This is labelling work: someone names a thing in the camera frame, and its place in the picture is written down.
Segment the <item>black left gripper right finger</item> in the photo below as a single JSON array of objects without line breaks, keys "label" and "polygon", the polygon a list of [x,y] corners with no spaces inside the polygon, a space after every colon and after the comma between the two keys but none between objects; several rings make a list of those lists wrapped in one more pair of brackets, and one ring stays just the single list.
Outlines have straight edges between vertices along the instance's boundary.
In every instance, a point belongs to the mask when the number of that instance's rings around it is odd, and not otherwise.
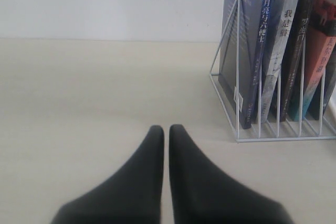
[{"label": "black left gripper right finger", "polygon": [[293,223],[282,204],[215,165],[181,124],[169,131],[169,176],[175,223]]}]

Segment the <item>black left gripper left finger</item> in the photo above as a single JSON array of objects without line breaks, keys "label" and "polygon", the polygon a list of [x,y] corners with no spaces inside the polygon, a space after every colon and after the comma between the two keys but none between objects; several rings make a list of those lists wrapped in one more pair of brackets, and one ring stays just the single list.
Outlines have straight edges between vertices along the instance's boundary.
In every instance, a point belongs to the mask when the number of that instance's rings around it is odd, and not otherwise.
[{"label": "black left gripper left finger", "polygon": [[164,131],[153,125],[117,172],[60,207],[52,223],[160,223],[163,173]]}]

